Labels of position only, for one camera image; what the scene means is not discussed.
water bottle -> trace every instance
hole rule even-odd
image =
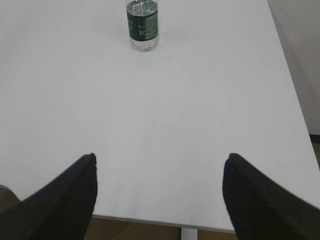
[[[158,0],[125,0],[132,47],[152,50],[159,41]]]

dark green label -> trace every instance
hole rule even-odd
[[[133,40],[144,42],[154,39],[158,35],[158,11],[148,16],[134,16],[126,13],[128,17],[129,35]]]

water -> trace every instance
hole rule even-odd
[[[158,13],[156,13],[158,11],[158,4],[152,0],[134,0],[132,2],[130,2],[127,6],[126,6],[126,12],[128,15],[128,20],[130,19],[134,19],[132,21],[140,21],[142,18],[141,17],[146,17],[143,18],[144,20],[147,19],[147,22],[149,22],[150,24],[153,26],[152,30],[153,32],[147,31],[147,34],[149,34],[148,36],[152,37],[155,36],[154,38],[150,39],[150,40],[146,40],[145,38],[148,38],[146,36],[144,36],[143,40],[137,40],[139,38],[141,38],[141,36],[136,36],[136,39],[133,39],[132,37],[129,37],[130,39],[130,43],[132,45],[132,47],[140,52],[147,52],[152,50],[158,43],[159,41],[159,34],[158,34]]]

table surface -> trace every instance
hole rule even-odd
[[[122,0],[0,2],[0,184],[25,199],[95,153],[103,217],[232,230],[239,153],[320,207],[320,174],[265,0],[162,0],[130,48]]]

wooden floor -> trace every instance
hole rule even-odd
[[[320,165],[320,144],[313,145]],[[0,212],[19,203],[9,190],[0,188]],[[181,229],[172,226],[92,218],[84,240],[180,240]],[[236,235],[198,230],[199,240],[236,240]]]

